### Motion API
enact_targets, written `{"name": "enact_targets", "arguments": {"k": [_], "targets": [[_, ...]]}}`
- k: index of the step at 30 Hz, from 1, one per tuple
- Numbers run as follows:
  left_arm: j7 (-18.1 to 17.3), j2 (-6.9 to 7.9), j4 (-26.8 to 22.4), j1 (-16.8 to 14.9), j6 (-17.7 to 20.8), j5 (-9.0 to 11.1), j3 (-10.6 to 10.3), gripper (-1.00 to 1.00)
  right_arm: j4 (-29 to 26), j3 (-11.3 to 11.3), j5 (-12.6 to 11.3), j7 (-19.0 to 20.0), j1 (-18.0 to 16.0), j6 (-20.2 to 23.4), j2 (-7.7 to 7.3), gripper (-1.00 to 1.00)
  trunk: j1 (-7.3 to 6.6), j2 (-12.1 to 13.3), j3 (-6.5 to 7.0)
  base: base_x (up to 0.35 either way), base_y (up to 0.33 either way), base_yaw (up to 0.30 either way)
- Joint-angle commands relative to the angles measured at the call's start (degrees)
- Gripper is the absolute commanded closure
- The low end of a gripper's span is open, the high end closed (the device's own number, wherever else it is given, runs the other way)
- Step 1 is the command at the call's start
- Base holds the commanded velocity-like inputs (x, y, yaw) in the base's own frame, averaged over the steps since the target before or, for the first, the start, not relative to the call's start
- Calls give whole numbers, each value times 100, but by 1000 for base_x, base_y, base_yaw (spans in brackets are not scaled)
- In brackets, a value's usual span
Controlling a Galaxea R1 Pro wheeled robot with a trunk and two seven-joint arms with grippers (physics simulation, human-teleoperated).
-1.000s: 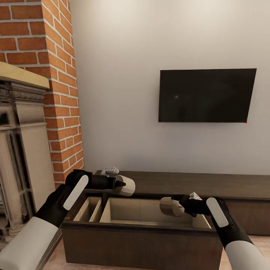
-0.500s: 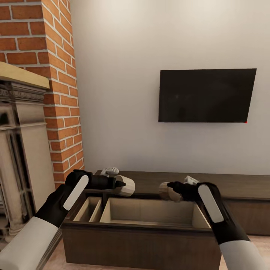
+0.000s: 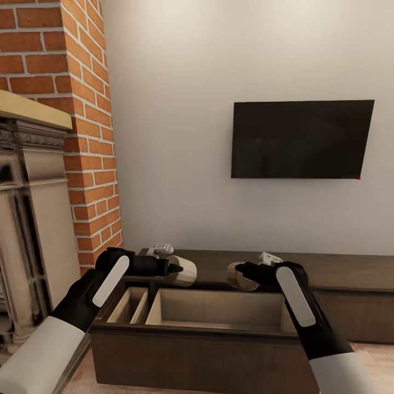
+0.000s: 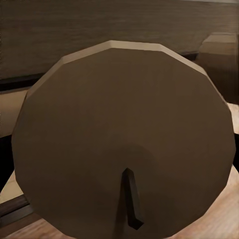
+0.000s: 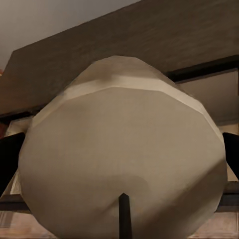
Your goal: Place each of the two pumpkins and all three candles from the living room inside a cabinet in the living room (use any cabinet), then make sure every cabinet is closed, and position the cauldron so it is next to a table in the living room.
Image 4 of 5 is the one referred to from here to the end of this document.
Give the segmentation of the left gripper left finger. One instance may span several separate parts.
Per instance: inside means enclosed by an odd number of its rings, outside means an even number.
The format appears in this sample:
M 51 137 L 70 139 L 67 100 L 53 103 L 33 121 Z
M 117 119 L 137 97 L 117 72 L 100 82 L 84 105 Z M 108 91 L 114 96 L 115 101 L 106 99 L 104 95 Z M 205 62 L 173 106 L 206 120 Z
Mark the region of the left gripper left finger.
M 12 135 L 8 135 L 0 138 L 0 192 L 14 171 L 11 137 Z

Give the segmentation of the pillar candle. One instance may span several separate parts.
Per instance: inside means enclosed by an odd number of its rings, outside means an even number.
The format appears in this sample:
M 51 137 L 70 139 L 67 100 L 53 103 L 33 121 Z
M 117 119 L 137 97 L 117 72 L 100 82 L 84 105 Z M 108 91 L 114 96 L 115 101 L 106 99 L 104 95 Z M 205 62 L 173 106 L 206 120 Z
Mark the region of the pillar candle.
M 156 43 L 62 57 L 26 93 L 11 146 L 34 212 L 76 239 L 165 239 L 202 217 L 236 154 L 203 67 Z
M 239 105 L 239 36 L 210 35 L 196 58 L 227 103 Z

